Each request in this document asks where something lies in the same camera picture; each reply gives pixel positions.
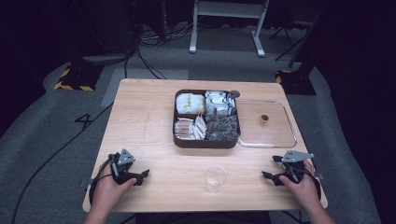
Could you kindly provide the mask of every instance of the food container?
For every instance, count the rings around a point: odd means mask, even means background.
[[[184,119],[196,119],[199,114],[179,114],[177,112],[177,97],[181,93],[192,93],[192,94],[201,94],[205,96],[206,91],[210,90],[181,90],[178,91],[175,95],[175,109],[174,109],[174,119],[173,119],[173,138],[174,142],[178,147],[185,147],[185,148],[232,148],[235,147],[236,143],[238,142],[238,139],[235,140],[184,140],[180,139],[175,135],[175,123],[178,121],[178,118],[184,118]],[[236,123],[237,123],[237,128],[236,132],[238,135],[241,134],[241,129],[239,127],[239,120],[238,120],[238,112],[237,109],[234,112],[236,116]]]

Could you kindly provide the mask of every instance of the metal stand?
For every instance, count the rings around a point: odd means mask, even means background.
[[[251,4],[238,4],[238,3],[223,3],[223,2],[206,2],[195,0],[194,13],[193,13],[193,26],[190,42],[190,53],[196,52],[197,44],[197,22],[198,15],[206,16],[221,16],[221,17],[238,17],[238,18],[251,18],[259,19],[256,31],[252,31],[254,44],[257,49],[259,57],[264,57],[265,53],[262,48],[262,43],[259,39],[260,30],[264,21],[265,12],[268,6],[268,1],[265,1],[261,7]]]

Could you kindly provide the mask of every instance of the transparent lid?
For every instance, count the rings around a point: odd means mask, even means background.
[[[297,138],[285,106],[277,101],[236,100],[243,147],[295,147]]]

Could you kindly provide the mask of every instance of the forearm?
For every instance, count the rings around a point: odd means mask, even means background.
[[[106,224],[108,213],[101,213],[95,210],[90,210],[84,220],[84,224]]]
[[[311,224],[335,224],[334,220],[322,206],[306,210]]]

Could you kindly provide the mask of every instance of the cable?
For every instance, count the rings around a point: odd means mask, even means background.
[[[299,220],[297,217],[295,217],[294,215],[292,215],[291,213],[287,212],[287,211],[282,211],[284,214],[288,215],[289,217],[291,217],[294,221],[298,222],[298,223],[302,223],[301,220]]]
[[[145,47],[160,47],[160,46],[166,44],[167,42],[169,42],[170,40],[177,40],[177,39],[180,39],[180,38],[184,37],[185,35],[191,35],[192,33],[183,34],[183,32],[185,32],[192,25],[193,25],[193,23],[190,23],[187,26],[185,26],[184,28],[179,28],[177,30],[175,30],[175,28],[171,28],[170,29],[171,32],[168,32],[165,35],[165,38],[167,39],[167,41],[161,41],[159,36],[157,36],[155,34],[152,35],[151,34],[151,30],[147,30],[141,35],[142,40],[153,40],[153,39],[155,39],[156,43],[151,44],[151,43],[147,43],[147,42],[142,42],[141,45],[145,46]]]
[[[163,73],[161,73],[161,72],[158,71],[157,69],[151,67],[151,66],[149,65],[149,63],[142,57],[142,55],[140,54],[139,48],[137,48],[136,51],[137,51],[137,56],[140,58],[140,60],[142,60],[143,64],[147,67],[147,69],[150,71],[150,73],[151,73],[152,75],[154,75],[154,76],[155,76],[156,78],[158,78],[158,79],[161,79],[160,77],[158,77],[158,76],[152,71],[152,70],[154,70],[154,71],[160,73],[161,76],[162,76],[164,79],[166,79],[166,77],[163,75]]]
[[[108,158],[108,159],[100,166],[100,169],[99,169],[99,171],[98,171],[98,174],[97,174],[96,177],[93,179],[92,183],[93,183],[93,182],[98,182],[98,181],[99,181],[100,179],[102,179],[103,177],[108,176],[108,175],[104,175],[104,176],[102,176],[102,177],[99,177],[100,174],[105,170],[107,164],[108,164],[110,161],[111,161],[111,158]]]
[[[127,59],[126,59],[126,61],[125,61],[125,64],[124,64],[124,75],[125,75],[125,78],[128,78],[128,73],[127,73],[127,71],[126,71],[126,64],[128,63],[128,61],[129,61],[129,59],[132,57],[132,55],[130,55]]]
[[[57,151],[55,151],[55,153],[53,153],[46,161],[44,161],[44,163],[42,163],[40,165],[40,167],[38,167],[38,169],[32,174],[32,176],[29,178],[29,180],[27,181],[27,183],[25,184],[25,186],[23,187],[21,194],[17,200],[17,204],[15,205],[14,208],[14,212],[12,214],[12,220],[11,223],[14,224],[15,223],[15,218],[17,216],[18,213],[18,207],[20,206],[22,197],[24,192],[27,190],[27,188],[29,187],[30,183],[33,181],[33,179],[35,178],[35,176],[41,171],[41,169],[44,168],[44,166],[46,166],[59,152],[61,152],[64,148],[66,148],[70,143],[72,143],[74,140],[76,140],[76,138],[78,138],[88,127],[91,126],[91,124],[93,124],[97,119],[99,119],[99,117],[105,113],[105,111],[107,111],[111,106],[113,106],[114,103],[111,103],[110,105],[108,105],[104,110],[102,110],[102,112],[99,113],[98,116],[96,116],[96,118],[94,118],[91,122],[89,122],[87,124],[87,126],[85,126],[85,128],[83,128],[79,133],[77,133],[74,137],[72,137],[66,144],[64,144],[62,147],[60,147]]]
[[[100,177],[98,180],[97,180],[97,182],[99,182],[99,180],[101,180],[101,179],[103,179],[103,178],[105,178],[105,177],[107,177],[107,176],[111,176],[111,175],[103,175],[102,177]]]

